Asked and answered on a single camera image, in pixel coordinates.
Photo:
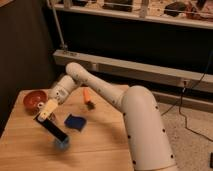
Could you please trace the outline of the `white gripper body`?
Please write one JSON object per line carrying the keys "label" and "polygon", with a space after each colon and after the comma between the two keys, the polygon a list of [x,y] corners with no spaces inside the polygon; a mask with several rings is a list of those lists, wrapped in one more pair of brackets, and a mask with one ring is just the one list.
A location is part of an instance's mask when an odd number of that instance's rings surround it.
{"label": "white gripper body", "polygon": [[49,91],[49,98],[63,104],[78,84],[68,75],[63,76]]}

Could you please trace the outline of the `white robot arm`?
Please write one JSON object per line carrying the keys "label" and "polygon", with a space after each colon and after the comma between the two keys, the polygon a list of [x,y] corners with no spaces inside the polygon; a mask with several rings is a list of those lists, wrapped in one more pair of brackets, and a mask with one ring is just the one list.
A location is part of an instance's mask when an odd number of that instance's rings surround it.
{"label": "white robot arm", "polygon": [[155,97],[143,86],[121,90],[71,62],[66,65],[66,75],[50,91],[37,115],[38,121],[46,121],[82,84],[123,114],[134,171],[178,171]]}

